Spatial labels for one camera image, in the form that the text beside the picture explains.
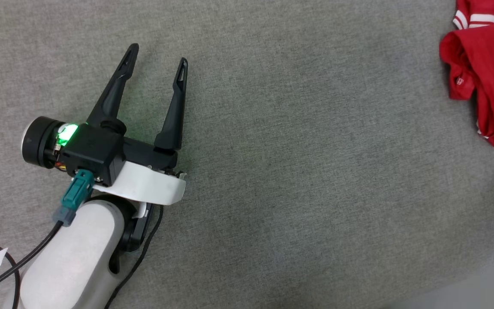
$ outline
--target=green led light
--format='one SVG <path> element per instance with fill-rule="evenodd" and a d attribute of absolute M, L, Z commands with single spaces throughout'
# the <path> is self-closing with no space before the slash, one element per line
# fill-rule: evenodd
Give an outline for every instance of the green led light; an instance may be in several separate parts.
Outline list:
<path fill-rule="evenodd" d="M 69 124 L 67 125 L 62 132 L 60 132 L 57 135 L 57 144 L 60 146 L 66 146 L 68 141 L 72 138 L 72 135 L 74 135 L 75 131 L 77 130 L 77 125 L 76 124 Z"/>

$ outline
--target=teal connector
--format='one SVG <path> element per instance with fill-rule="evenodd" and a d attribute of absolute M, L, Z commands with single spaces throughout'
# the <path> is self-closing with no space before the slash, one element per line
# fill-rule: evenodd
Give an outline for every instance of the teal connector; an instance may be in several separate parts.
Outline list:
<path fill-rule="evenodd" d="M 62 221 L 63 226 L 69 227 L 75 218 L 75 213 L 81 203 L 93 192 L 94 175 L 88 170 L 77 171 L 74 180 L 60 200 L 62 206 L 53 214 L 54 221 Z"/>

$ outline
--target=red cloth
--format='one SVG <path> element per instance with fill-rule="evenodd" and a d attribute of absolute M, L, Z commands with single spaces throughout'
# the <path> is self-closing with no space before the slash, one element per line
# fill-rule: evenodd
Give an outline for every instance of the red cloth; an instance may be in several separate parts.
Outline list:
<path fill-rule="evenodd" d="M 452 99 L 468 100 L 477 90 L 478 126 L 494 146 L 494 25 L 448 33 L 440 56 L 451 65 Z"/>
<path fill-rule="evenodd" d="M 494 24 L 494 0 L 457 0 L 453 23 L 459 29 Z"/>

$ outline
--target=black cable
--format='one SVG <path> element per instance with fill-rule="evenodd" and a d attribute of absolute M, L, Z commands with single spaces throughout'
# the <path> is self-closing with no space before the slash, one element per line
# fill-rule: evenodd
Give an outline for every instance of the black cable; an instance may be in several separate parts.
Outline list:
<path fill-rule="evenodd" d="M 9 263 L 11 267 L 16 266 L 16 262 L 14 261 L 14 258 L 10 256 L 10 254 L 7 252 L 5 253 L 5 257 L 7 260 L 9 260 Z M 20 300 L 20 272 L 17 270 L 14 273 L 14 300 L 12 301 L 12 309 L 18 309 L 18 303 Z"/>
<path fill-rule="evenodd" d="M 43 241 L 39 245 L 37 245 L 37 247 L 35 249 L 33 249 L 32 252 L 30 252 L 27 256 L 22 258 L 22 260 L 20 260 L 20 262 L 18 262 L 15 266 L 12 266 L 9 270 L 7 270 L 3 274 L 1 274 L 0 282 L 5 280 L 8 276 L 17 272 L 20 267 L 24 266 L 36 254 L 38 254 L 39 251 L 43 250 L 43 248 L 45 248 L 45 246 L 47 246 L 49 241 L 51 241 L 51 239 L 53 239 L 53 237 L 57 234 L 58 230 L 62 227 L 62 225 L 63 225 L 62 221 L 57 221 L 57 223 L 55 224 L 55 226 L 53 227 L 51 232 L 49 232 L 49 235 L 47 235 L 47 237 L 45 237 L 45 239 L 43 239 Z"/>
<path fill-rule="evenodd" d="M 111 294 L 111 297 L 108 300 L 108 302 L 106 303 L 106 306 L 104 306 L 104 309 L 110 308 L 111 302 L 114 301 L 115 297 L 119 293 L 119 290 L 121 290 L 121 288 L 123 288 L 123 286 L 127 283 L 127 281 L 129 281 L 129 279 L 131 279 L 131 277 L 133 276 L 133 274 L 135 273 L 137 268 L 142 263 L 142 260 L 144 259 L 146 252 L 148 251 L 148 247 L 150 245 L 151 239 L 154 237 L 155 232 L 157 231 L 159 224 L 161 223 L 162 218 L 163 218 L 163 205 L 159 206 L 159 218 L 157 219 L 157 222 L 155 223 L 155 227 L 151 230 L 150 234 L 148 235 L 148 238 L 146 238 L 146 243 L 145 243 L 144 247 L 142 248 L 141 256 L 139 256 L 139 259 L 137 260 L 137 262 L 133 266 L 133 269 L 131 270 L 131 272 L 129 272 L 129 274 L 125 277 L 125 279 L 123 279 L 123 281 L 117 286 L 117 288 L 115 288 L 114 293 Z"/>

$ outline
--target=gray carpet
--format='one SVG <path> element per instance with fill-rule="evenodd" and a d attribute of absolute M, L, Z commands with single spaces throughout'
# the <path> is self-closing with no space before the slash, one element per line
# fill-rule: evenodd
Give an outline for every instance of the gray carpet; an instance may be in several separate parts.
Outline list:
<path fill-rule="evenodd" d="M 454 13 L 454 0 L 0 0 L 0 245 L 16 258 L 37 245 L 69 182 L 22 160 L 24 127 L 84 121 L 137 42 L 129 137 L 153 141 L 190 63 L 188 186 L 113 308 L 378 308 L 465 278 L 494 263 L 494 148 L 471 104 L 448 99 L 438 45 Z"/>

